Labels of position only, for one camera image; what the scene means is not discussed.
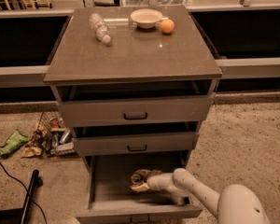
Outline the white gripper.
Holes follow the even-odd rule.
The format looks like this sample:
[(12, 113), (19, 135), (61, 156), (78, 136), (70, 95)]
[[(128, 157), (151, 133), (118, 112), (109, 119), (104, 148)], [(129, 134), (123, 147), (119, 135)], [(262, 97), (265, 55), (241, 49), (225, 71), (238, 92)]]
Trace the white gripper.
[(173, 184), (172, 173), (162, 173), (160, 170), (141, 169), (134, 173), (143, 173), (147, 176), (147, 183), (141, 185), (131, 185), (131, 191), (135, 193), (152, 190), (168, 190)]

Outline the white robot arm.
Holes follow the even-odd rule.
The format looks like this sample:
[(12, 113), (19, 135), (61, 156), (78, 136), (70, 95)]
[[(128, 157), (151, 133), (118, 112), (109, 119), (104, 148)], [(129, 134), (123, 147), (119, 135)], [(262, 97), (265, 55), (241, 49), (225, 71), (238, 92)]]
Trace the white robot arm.
[(228, 185), (220, 193), (207, 187), (184, 168), (172, 173), (137, 170), (130, 177), (134, 192), (166, 190), (176, 197), (193, 194), (217, 219), (217, 224), (271, 224), (258, 196), (239, 184)]

